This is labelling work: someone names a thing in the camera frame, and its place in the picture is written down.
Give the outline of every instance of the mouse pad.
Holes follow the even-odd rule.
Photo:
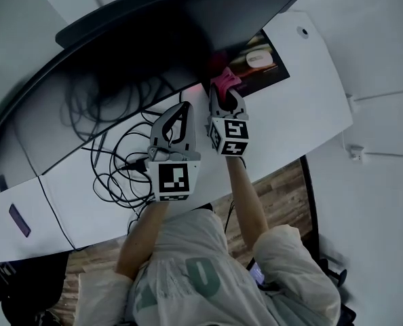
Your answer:
[[[233,87],[242,97],[290,77],[282,59],[263,30],[247,43],[239,55],[231,61],[229,68],[242,80],[241,84]]]

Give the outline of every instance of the smartphone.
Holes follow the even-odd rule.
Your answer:
[[[14,220],[14,223],[20,229],[20,231],[25,235],[25,238],[28,238],[31,233],[31,229],[28,227],[22,216],[20,216],[20,213],[18,209],[14,206],[14,204],[10,206],[9,214]]]

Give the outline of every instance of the cable connector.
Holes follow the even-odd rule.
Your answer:
[[[145,158],[139,158],[135,162],[129,162],[127,166],[124,166],[122,170],[136,170],[140,173],[145,173],[147,172],[146,164],[145,164]]]

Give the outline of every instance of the forearm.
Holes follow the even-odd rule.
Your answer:
[[[226,157],[231,190],[235,200],[237,221],[242,238],[251,250],[259,236],[268,230],[261,201],[251,184],[244,163],[236,157]]]
[[[153,203],[143,211],[138,223],[121,247],[116,273],[135,279],[138,269],[153,252],[168,204],[168,202]]]

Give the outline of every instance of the pink object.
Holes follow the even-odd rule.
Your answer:
[[[232,73],[229,67],[225,68],[221,75],[210,80],[210,84],[215,84],[218,88],[218,96],[222,103],[226,101],[227,90],[231,86],[240,84],[241,82],[241,79]]]

